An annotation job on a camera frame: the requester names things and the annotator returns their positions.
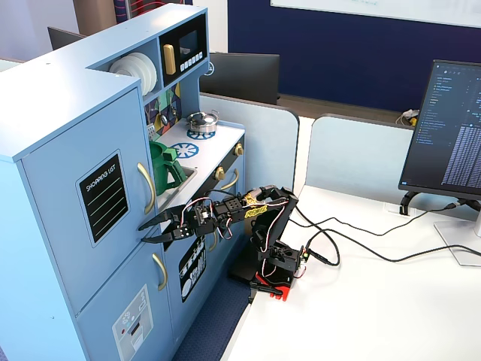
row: sink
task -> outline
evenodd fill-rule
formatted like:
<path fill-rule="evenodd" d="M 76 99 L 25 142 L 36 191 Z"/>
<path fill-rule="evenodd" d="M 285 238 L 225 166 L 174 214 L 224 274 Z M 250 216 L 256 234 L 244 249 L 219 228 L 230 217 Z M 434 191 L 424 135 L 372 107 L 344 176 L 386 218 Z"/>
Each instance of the sink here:
<path fill-rule="evenodd" d="M 187 176 L 187 179 L 178 187 L 172 188 L 170 190 L 166 190 L 160 196 L 157 196 L 156 201 L 157 205 L 159 206 L 159 211 L 163 211 L 164 209 L 168 208 L 172 200 L 177 196 L 177 194 L 185 188 L 185 186 L 194 179 L 195 175 L 197 174 L 197 169 L 182 167 L 184 173 Z M 174 178 L 169 173 L 167 182 L 173 182 Z"/>

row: toy kitchen countertop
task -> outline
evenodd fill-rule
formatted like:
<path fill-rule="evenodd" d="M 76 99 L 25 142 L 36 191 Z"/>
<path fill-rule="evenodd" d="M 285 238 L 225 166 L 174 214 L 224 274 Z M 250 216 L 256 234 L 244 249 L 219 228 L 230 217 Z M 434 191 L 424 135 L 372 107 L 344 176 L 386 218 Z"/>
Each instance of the toy kitchen countertop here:
<path fill-rule="evenodd" d="M 215 134 L 200 134 L 190 131 L 186 121 L 182 119 L 157 139 L 156 142 L 177 149 L 177 160 L 182 167 L 194 170 L 184 184 L 157 196 L 158 209 L 161 211 L 186 204 L 232 152 L 244 133 L 245 130 L 238 124 L 219 121 Z"/>

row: red clamp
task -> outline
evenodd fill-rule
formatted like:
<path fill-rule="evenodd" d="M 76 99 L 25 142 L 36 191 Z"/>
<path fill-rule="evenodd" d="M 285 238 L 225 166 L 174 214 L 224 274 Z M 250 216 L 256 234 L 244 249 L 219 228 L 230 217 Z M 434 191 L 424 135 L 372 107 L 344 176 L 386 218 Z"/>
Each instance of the red clamp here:
<path fill-rule="evenodd" d="M 276 290 L 278 290 L 278 291 L 280 291 L 280 292 L 283 293 L 281 296 L 274 295 L 273 293 L 271 293 L 271 297 L 276 296 L 276 299 L 281 299 L 281 298 L 282 298 L 284 302 L 287 300 L 287 296 L 288 296 L 288 294 L 289 294 L 289 291 L 291 290 L 289 287 L 286 287 L 286 286 L 278 286 L 278 287 L 271 286 L 264 278 L 262 278 L 262 277 L 259 275 L 258 272 L 256 272 L 256 279 L 257 279 L 257 281 L 259 281 L 260 283 L 265 284 L 266 286 L 275 288 Z"/>

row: green kettle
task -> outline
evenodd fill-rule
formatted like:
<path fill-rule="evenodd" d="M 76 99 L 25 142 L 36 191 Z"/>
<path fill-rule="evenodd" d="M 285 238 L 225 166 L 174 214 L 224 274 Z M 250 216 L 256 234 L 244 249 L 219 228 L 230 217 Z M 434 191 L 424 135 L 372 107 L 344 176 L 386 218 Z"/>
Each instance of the green kettle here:
<path fill-rule="evenodd" d="M 181 185 L 187 176 L 177 159 L 177 151 L 167 148 L 162 143 L 149 142 L 150 155 L 152 156 L 153 177 L 156 183 L 156 195 L 160 196 L 166 190 Z M 168 174 L 171 173 L 174 181 L 168 183 Z"/>

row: robotic arm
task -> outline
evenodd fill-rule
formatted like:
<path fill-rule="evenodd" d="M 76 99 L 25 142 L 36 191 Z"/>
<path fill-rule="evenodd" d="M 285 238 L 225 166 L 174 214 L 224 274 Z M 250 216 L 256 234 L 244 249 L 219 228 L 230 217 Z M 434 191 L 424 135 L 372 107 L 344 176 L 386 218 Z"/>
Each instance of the robotic arm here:
<path fill-rule="evenodd" d="M 282 235 L 297 203 L 297 197 L 286 188 L 261 187 L 249 191 L 244 196 L 238 194 L 221 202 L 212 202 L 208 197 L 203 197 L 188 205 L 169 208 L 143 224 L 138 230 L 170 220 L 174 224 L 172 232 L 142 238 L 142 241 L 163 243 L 213 232 L 218 232 L 222 238 L 229 239 L 224 234 L 228 232 L 231 235 L 229 228 L 231 224 L 257 217 L 251 238 L 259 261 L 256 277 L 276 295 L 279 295 L 282 288 L 285 300 L 294 273 L 300 267 L 303 251 L 290 248 L 278 241 L 278 238 Z"/>

